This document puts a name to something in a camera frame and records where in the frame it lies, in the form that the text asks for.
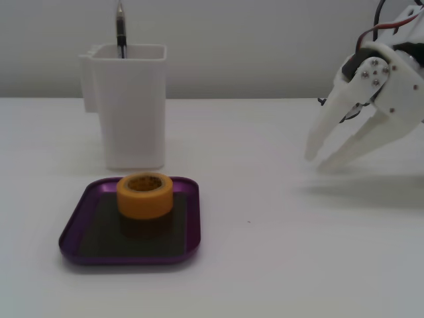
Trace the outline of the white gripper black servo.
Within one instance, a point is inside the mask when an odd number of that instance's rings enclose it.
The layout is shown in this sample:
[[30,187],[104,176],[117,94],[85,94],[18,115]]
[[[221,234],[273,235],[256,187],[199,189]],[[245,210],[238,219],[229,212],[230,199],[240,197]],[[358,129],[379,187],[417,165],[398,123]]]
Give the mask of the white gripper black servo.
[[363,105],[376,112],[327,159],[320,170],[338,170],[410,133],[423,119],[423,44],[367,42],[338,70],[333,90],[311,127],[305,159],[313,160],[335,127]]

